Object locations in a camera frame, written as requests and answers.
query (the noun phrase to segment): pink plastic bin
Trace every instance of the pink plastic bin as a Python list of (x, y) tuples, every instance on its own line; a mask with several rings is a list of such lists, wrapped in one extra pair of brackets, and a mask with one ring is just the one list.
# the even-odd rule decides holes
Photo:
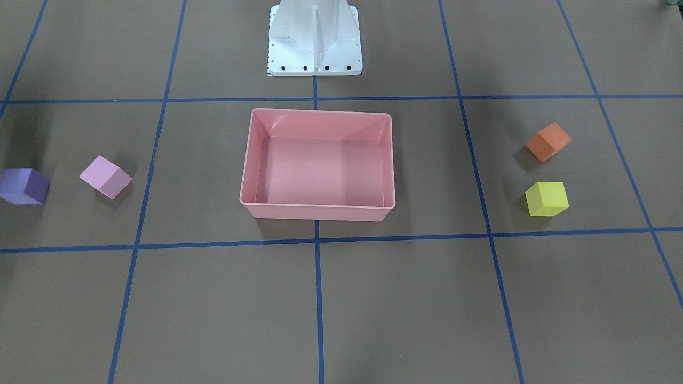
[(240, 202), (254, 217), (382, 221), (395, 201), (391, 116), (252, 111)]

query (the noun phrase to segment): blue tape line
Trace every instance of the blue tape line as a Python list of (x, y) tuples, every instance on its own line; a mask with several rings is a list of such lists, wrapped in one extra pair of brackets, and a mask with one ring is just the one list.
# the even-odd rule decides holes
[(3, 248), (0, 253), (121, 251), (134, 249), (134, 245), (84, 245), (77, 247)]
[(680, 95), (600, 95), (601, 98), (683, 98)]
[(501, 266), (498, 262), (498, 252), (496, 251), (496, 243), (493, 237), (488, 238), (488, 244), (491, 247), (491, 254), (493, 255), (493, 267), (496, 269), (496, 278), (498, 279), (498, 289), (501, 293), (501, 302), (503, 303), (503, 311), (505, 312), (505, 322), (507, 323), (507, 332), (510, 335), (510, 344), (512, 345), (512, 352), (514, 355), (514, 363), (517, 367), (517, 375), (520, 383), (524, 384), (524, 375), (522, 374), (522, 360), (519, 357), (517, 349), (517, 337), (514, 335), (514, 327), (512, 325), (512, 316), (510, 316), (510, 307), (507, 305), (507, 294), (505, 293), (505, 284), (503, 283), (503, 274)]
[[(654, 228), (656, 232), (683, 232), (683, 227)], [(409, 236), (362, 236), (362, 237), (330, 237), (319, 238), (320, 243), (359, 243), (380, 241), (429, 241), (429, 240), (453, 240), (465, 238), (509, 238), (509, 237), (536, 237), (536, 236), (584, 236), (593, 234), (629, 234), (650, 233), (649, 228), (614, 228), (606, 230), (564, 230), (545, 232), (493, 232), (473, 234), (424, 234)], [(78, 251), (115, 251), (137, 249), (179, 249), (179, 248), (208, 248), (208, 247), (251, 247), (258, 245), (288, 245), (288, 244), (313, 244), (314, 238), (288, 238), (281, 240), (247, 240), (247, 241), (210, 241), (205, 243), (148, 243), (140, 245), (86, 245), (76, 247), (37, 247), (37, 248), (2, 248), (3, 253), (38, 253), (38, 252), (78, 252)]]
[(594, 95), (491, 95), (463, 96), (465, 100), (507, 100), (507, 99), (545, 99), (545, 98), (596, 98)]
[(8, 104), (107, 104), (129, 102), (163, 102), (162, 98), (95, 98), (66, 100), (11, 100)]
[(126, 313), (128, 313), (128, 301), (130, 299), (130, 289), (133, 286), (133, 275), (135, 274), (135, 264), (137, 263), (137, 249), (133, 249), (133, 255), (130, 257), (130, 266), (128, 267), (128, 279), (126, 280), (126, 291), (124, 292), (123, 304), (121, 304), (121, 315), (119, 316), (119, 326), (116, 329), (116, 340), (114, 341), (114, 352), (111, 354), (111, 365), (109, 366), (108, 384), (114, 383), (114, 375), (116, 374), (116, 363), (119, 359), (119, 351), (121, 349), (121, 339), (124, 335), (124, 325), (126, 323)]
[(10, 83), (10, 87), (8, 88), (7, 94), (5, 95), (5, 102), (2, 104), (2, 107), (0, 107), (0, 118), (2, 118), (3, 114), (5, 114), (5, 109), (7, 108), (8, 102), (10, 101), (10, 97), (12, 96), (12, 92), (14, 91), (14, 86), (16, 85), (16, 81), (19, 79), (19, 73), (21, 73), (21, 68), (23, 68), (24, 62), (26, 61), (26, 56), (28, 56), (29, 54), (29, 49), (31, 49), (33, 39), (36, 38), (36, 33), (38, 32), (38, 27), (40, 26), (40, 21), (42, 21), (42, 17), (45, 13), (46, 6), (47, 0), (43, 0), (43, 4), (40, 7), (40, 12), (38, 12), (38, 18), (36, 19), (36, 23), (33, 25), (33, 31), (31, 31), (31, 37), (29, 37), (29, 41), (28, 43), (26, 43), (24, 53), (21, 55), (19, 65), (16, 66), (14, 76), (12, 77), (12, 82)]
[(681, 232), (683, 227), (659, 227), (654, 228), (655, 232)]
[[(683, 98), (683, 95), (600, 95), (601, 98), (614, 99), (658, 99)], [(597, 98), (595, 95), (471, 95), (471, 96), (320, 96), (318, 101), (382, 101), (382, 100), (526, 100), (526, 99), (571, 99)], [(315, 101), (314, 97), (209, 97), (209, 98), (168, 98), (167, 102), (248, 102), (248, 101)], [(64, 99), (64, 100), (9, 100), (7, 105), (24, 104), (102, 104), (163, 102), (163, 98), (101, 98), (101, 99)]]
[(254, 241), (212, 241), (207, 243), (165, 243), (140, 244), (140, 249), (174, 249), (174, 248), (209, 248), (209, 247), (250, 247), (255, 245), (287, 245), (313, 244), (312, 238), (293, 238), (286, 240), (254, 240)]
[(318, 110), (318, 77), (313, 76), (313, 110)]
[(311, 97), (209, 97), (168, 98), (168, 102), (237, 102), (237, 101), (311, 101)]
[(147, 211), (147, 202), (150, 196), (150, 189), (152, 188), (152, 177), (154, 175), (154, 162), (156, 160), (156, 151), (159, 147), (159, 137), (161, 135), (161, 129), (164, 123), (164, 117), (166, 114), (167, 99), (169, 97), (171, 89), (171, 80), (173, 78), (173, 68), (176, 64), (176, 56), (178, 55), (178, 45), (180, 44), (180, 34), (182, 32), (182, 24), (185, 17), (185, 8), (187, 6), (187, 0), (183, 0), (182, 8), (180, 9), (180, 19), (178, 20), (178, 30), (176, 31), (176, 41), (173, 44), (173, 54), (171, 56), (171, 64), (169, 65), (169, 72), (166, 79), (166, 89), (164, 91), (164, 101), (161, 105), (161, 112), (159, 113), (159, 122), (156, 127), (156, 136), (154, 138), (154, 147), (152, 148), (152, 158), (150, 159), (150, 169), (147, 175), (147, 184), (145, 186), (145, 195), (142, 200), (142, 207), (140, 208), (140, 219), (138, 221), (137, 233), (135, 235), (135, 248), (133, 249), (133, 255), (130, 258), (130, 269), (128, 270), (128, 280), (126, 283), (126, 292), (124, 293), (124, 300), (121, 306), (121, 317), (119, 319), (119, 327), (116, 333), (116, 341), (114, 343), (114, 352), (111, 357), (111, 366), (109, 368), (109, 380), (108, 384), (113, 384), (114, 376), (116, 373), (116, 364), (118, 362), (119, 348), (121, 345), (121, 339), (123, 337), (124, 325), (126, 323), (126, 312), (128, 310), (128, 301), (130, 299), (130, 290), (133, 286), (133, 276), (135, 275), (135, 264), (137, 262), (137, 253), (140, 245), (140, 239), (142, 237), (142, 228), (145, 221), (145, 213)]
[(321, 243), (356, 243), (373, 241), (422, 241), (422, 240), (450, 240), (455, 238), (487, 238), (488, 234), (423, 234), (410, 236), (366, 236), (366, 237), (327, 237), (321, 238)]
[(576, 35), (574, 34), (574, 30), (572, 28), (571, 23), (569, 22), (569, 18), (567, 17), (567, 13), (564, 10), (564, 7), (562, 6), (562, 1), (561, 0), (556, 0), (557, 1), (557, 6), (560, 9), (560, 12), (562, 13), (562, 17), (564, 18), (564, 22), (567, 25), (567, 28), (569, 29), (569, 33), (572, 36), (572, 41), (574, 42), (574, 46), (576, 47), (576, 52), (579, 54), (579, 57), (581, 58), (581, 63), (583, 64), (584, 69), (586, 70), (586, 75), (588, 76), (588, 80), (591, 83), (591, 87), (593, 87), (593, 91), (595, 92), (595, 95), (598, 97), (598, 104), (600, 105), (600, 110), (602, 111), (602, 115), (604, 116), (605, 122), (607, 122), (607, 128), (609, 129), (610, 135), (612, 136), (612, 140), (614, 141), (614, 145), (617, 148), (617, 152), (619, 153), (619, 158), (622, 160), (622, 165), (624, 166), (624, 169), (626, 170), (626, 174), (628, 175), (628, 179), (631, 183), (631, 187), (633, 188), (633, 192), (636, 195), (636, 198), (638, 199), (638, 204), (641, 207), (641, 210), (643, 211), (643, 216), (645, 217), (645, 221), (647, 222), (647, 226), (650, 229), (650, 234), (652, 235), (652, 240), (655, 243), (655, 246), (657, 247), (657, 251), (659, 252), (659, 256), (662, 259), (662, 263), (664, 264), (664, 267), (667, 271), (667, 274), (669, 275), (669, 280), (671, 281), (671, 285), (673, 286), (673, 290), (676, 293), (676, 297), (678, 298), (678, 302), (681, 305), (681, 308), (683, 308), (683, 297), (681, 296), (680, 289), (678, 288), (678, 283), (676, 282), (675, 277), (673, 276), (673, 273), (671, 272), (671, 267), (669, 266), (669, 261), (667, 260), (666, 255), (664, 254), (664, 249), (661, 247), (661, 244), (659, 243), (659, 238), (657, 237), (657, 232), (654, 229), (654, 226), (652, 225), (652, 220), (650, 219), (650, 215), (647, 213), (647, 209), (645, 208), (645, 203), (643, 202), (643, 198), (641, 197), (640, 192), (638, 191), (638, 186), (636, 185), (635, 179), (633, 178), (633, 174), (631, 174), (631, 170), (628, 166), (628, 163), (626, 162), (626, 157), (624, 156), (624, 152), (622, 151), (622, 147), (619, 145), (619, 140), (617, 139), (617, 135), (614, 131), (614, 128), (612, 127), (612, 122), (609, 119), (609, 116), (607, 115), (607, 110), (604, 107), (604, 103), (602, 102), (602, 96), (598, 93), (598, 88), (596, 87), (595, 81), (593, 80), (593, 76), (591, 75), (591, 71), (588, 68), (588, 64), (586, 63), (585, 58), (583, 57), (583, 52), (581, 51), (581, 48), (579, 46), (579, 41), (576, 39)]
[(661, 243), (659, 242), (659, 237), (652, 231), (652, 238), (654, 239), (654, 244), (657, 246), (657, 251), (659, 252), (659, 257), (662, 259), (662, 263), (664, 264), (664, 269), (667, 271), (667, 275), (669, 276), (669, 280), (671, 281), (671, 285), (673, 286), (673, 291), (676, 293), (676, 297), (678, 298), (678, 303), (680, 304), (681, 308), (683, 308), (683, 295), (681, 295), (681, 290), (678, 287), (678, 283), (676, 282), (676, 278), (673, 276), (673, 271), (671, 270), (671, 265), (669, 265), (669, 261), (667, 260), (666, 255), (664, 254), (664, 249), (662, 248)]
[(567, 230), (567, 231), (544, 231), (544, 232), (500, 232), (492, 233), (493, 237), (534, 237), (534, 236), (576, 236), (591, 234), (623, 234), (623, 233), (649, 233), (649, 228), (617, 228), (609, 230)]
[(438, 7), (441, 12), (441, 22), (443, 24), (443, 33), (446, 38), (446, 46), (448, 48), (448, 56), (451, 60), (451, 69), (453, 70), (453, 79), (456, 83), (456, 91), (458, 92), (458, 102), (460, 104), (460, 113), (462, 114), (462, 123), (465, 129), (465, 135), (467, 136), (467, 146), (470, 150), (470, 156), (472, 160), (472, 168), (474, 169), (474, 175), (477, 182), (477, 189), (479, 191), (479, 202), (482, 205), (482, 213), (484, 214), (484, 222), (486, 223), (486, 233), (488, 235), (488, 242), (491, 248), (491, 256), (493, 257), (494, 266), (496, 269), (496, 278), (498, 279), (498, 288), (501, 294), (501, 301), (503, 303), (503, 311), (505, 312), (505, 319), (507, 322), (507, 331), (510, 335), (510, 344), (512, 346), (512, 353), (514, 355), (515, 364), (517, 367), (517, 376), (519, 378), (520, 384), (525, 384), (524, 372), (522, 371), (522, 363), (519, 357), (519, 352), (517, 349), (517, 341), (514, 335), (514, 328), (512, 326), (512, 317), (510, 316), (510, 309), (507, 305), (507, 296), (505, 294), (505, 286), (503, 285), (503, 276), (498, 264), (498, 255), (496, 252), (495, 243), (492, 237), (491, 222), (488, 217), (488, 210), (486, 209), (486, 200), (484, 199), (484, 189), (482, 188), (482, 179), (479, 177), (479, 167), (477, 166), (477, 158), (475, 156), (474, 145), (472, 144), (472, 136), (469, 130), (469, 123), (467, 121), (467, 114), (465, 111), (464, 101), (462, 99), (462, 90), (460, 89), (460, 80), (458, 78), (458, 70), (456, 67), (456, 60), (453, 54), (453, 49), (451, 46), (451, 38), (448, 33), (448, 26), (446, 23), (446, 15), (443, 10), (443, 2), (438, 0)]
[(324, 101), (457, 100), (458, 96), (323, 96)]
[(313, 224), (316, 244), (316, 305), (318, 308), (318, 382), (325, 384), (325, 357), (322, 324), (322, 273), (320, 272), (320, 221)]

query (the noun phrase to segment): gray surface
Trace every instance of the gray surface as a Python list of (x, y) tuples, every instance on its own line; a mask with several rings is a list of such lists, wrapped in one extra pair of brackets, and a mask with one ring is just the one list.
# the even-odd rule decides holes
[(317, 382), (313, 245), (141, 251), (136, 268), (118, 383)]
[[(595, 100), (467, 100), (465, 107), (494, 232), (646, 226)], [(553, 122), (572, 142), (541, 163), (526, 145)], [(537, 181), (564, 182), (570, 209), (530, 217), (524, 192)]]
[[(45, 203), (0, 200), (3, 247), (132, 244), (140, 218), (157, 103), (10, 105), (0, 120), (0, 165), (50, 180)], [(110, 200), (79, 178), (98, 155), (133, 181)]]
[(311, 97), (310, 77), (266, 76), (268, 19), (277, 3), (188, 1), (171, 97)]
[(103, 383), (129, 251), (0, 257), (0, 383)]
[(323, 221), (322, 237), (486, 232), (458, 102), (321, 102), (391, 115), (396, 204), (381, 223)]
[(326, 383), (509, 383), (486, 239), (323, 244)]
[[(649, 228), (558, 1), (443, 0), (492, 231), (579, 231), (496, 234), (515, 236), (495, 241), (499, 271), (487, 238), (383, 237), (486, 235), (437, 0), (351, 1), (363, 74), (318, 79), (320, 97), (371, 98), (319, 108), (393, 117), (386, 220), (321, 222), (320, 240), (313, 221), (239, 204), (251, 110), (316, 103), (311, 78), (265, 76), (276, 3), (187, 1), (170, 96), (309, 100), (167, 103), (143, 207), (161, 102), (13, 103), (162, 98), (182, 1), (48, 1), (0, 119), (0, 168), (51, 179), (43, 206), (0, 201), (0, 382), (106, 383), (131, 255), (114, 383), (519, 383), (498, 272), (526, 383), (683, 382), (682, 304), (650, 233), (580, 234)], [(561, 4), (601, 94), (683, 94), (676, 7)], [(0, 3), (1, 100), (41, 5)], [(396, 100), (439, 95), (451, 100)], [(683, 99), (602, 100), (652, 223), (683, 225)], [(525, 144), (554, 121), (574, 141), (541, 164)], [(116, 200), (78, 178), (98, 154), (134, 178)], [(570, 208), (529, 217), (521, 197), (539, 180), (564, 181)], [(674, 230), (657, 236), (681, 286)], [(311, 243), (254, 245), (292, 239)], [(237, 243), (203, 243), (222, 241)]]
[(650, 234), (496, 246), (527, 383), (683, 380), (683, 310)]
[(682, 226), (683, 98), (604, 103), (652, 224)]
[(49, 1), (12, 98), (163, 97), (179, 15), (177, 1)]
[(320, 77), (321, 96), (454, 95), (436, 1), (358, 0), (363, 73)]
[(673, 276), (678, 282), (678, 288), (683, 284), (683, 234), (679, 232), (660, 233), (659, 242), (667, 255), (667, 261)]
[(171, 103), (159, 139), (143, 243), (312, 238), (313, 221), (254, 219), (240, 204), (254, 108), (310, 102)]
[(26, 43), (31, 36), (41, 1), (3, 1), (0, 3), (0, 98), (10, 88), (16, 66), (19, 65)]
[(660, 0), (563, 4), (601, 94), (683, 94), (676, 7)]
[(446, 1), (466, 95), (592, 94), (554, 1)]

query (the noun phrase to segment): light pink cube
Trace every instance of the light pink cube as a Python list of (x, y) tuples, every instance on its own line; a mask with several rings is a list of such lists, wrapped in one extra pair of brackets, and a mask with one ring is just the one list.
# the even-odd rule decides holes
[(126, 172), (102, 156), (97, 156), (80, 177), (110, 199), (116, 197), (132, 180)]

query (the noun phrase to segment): cube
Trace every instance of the cube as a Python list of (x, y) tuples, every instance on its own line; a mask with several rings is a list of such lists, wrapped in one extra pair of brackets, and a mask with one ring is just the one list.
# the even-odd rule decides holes
[(126, 172), (102, 156), (97, 156), (80, 177), (112, 200), (132, 180)]
[(16, 205), (43, 204), (49, 186), (33, 168), (8, 168), (0, 175), (0, 197)]
[(555, 216), (569, 208), (562, 182), (539, 181), (525, 195), (531, 216)]
[(527, 148), (543, 162), (558, 153), (570, 141), (572, 138), (555, 122), (534, 135), (527, 143)]

